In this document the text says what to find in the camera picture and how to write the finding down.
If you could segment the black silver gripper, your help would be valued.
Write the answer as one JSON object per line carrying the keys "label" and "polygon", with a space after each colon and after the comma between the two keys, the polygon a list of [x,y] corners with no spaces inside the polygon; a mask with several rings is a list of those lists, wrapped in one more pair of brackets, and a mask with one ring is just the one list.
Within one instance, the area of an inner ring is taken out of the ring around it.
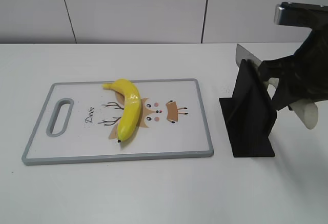
{"label": "black silver gripper", "polygon": [[281,110],[301,99],[310,99],[314,103],[327,100],[327,75],[300,79],[305,61],[303,55],[310,52],[327,55],[327,6],[282,2],[275,8],[274,23],[311,29],[306,40],[296,51],[297,54],[264,60],[258,67],[261,80],[279,79],[272,97],[275,110]]}

